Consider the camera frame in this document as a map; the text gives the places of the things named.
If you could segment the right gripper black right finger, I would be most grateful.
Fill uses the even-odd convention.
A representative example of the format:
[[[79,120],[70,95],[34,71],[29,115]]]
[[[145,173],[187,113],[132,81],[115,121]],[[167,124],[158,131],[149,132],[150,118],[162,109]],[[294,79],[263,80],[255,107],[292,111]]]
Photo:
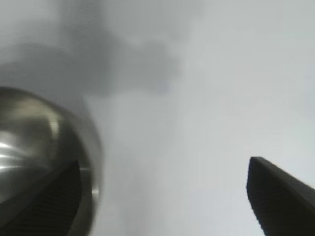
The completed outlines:
[[[251,157],[246,184],[266,236],[313,236],[315,190],[263,157]]]

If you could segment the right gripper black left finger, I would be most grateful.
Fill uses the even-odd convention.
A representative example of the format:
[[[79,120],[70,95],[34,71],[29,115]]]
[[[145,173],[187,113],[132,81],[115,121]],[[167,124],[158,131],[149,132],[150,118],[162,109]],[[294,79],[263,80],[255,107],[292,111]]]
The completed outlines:
[[[78,161],[60,165],[0,205],[2,236],[65,236],[81,202]]]

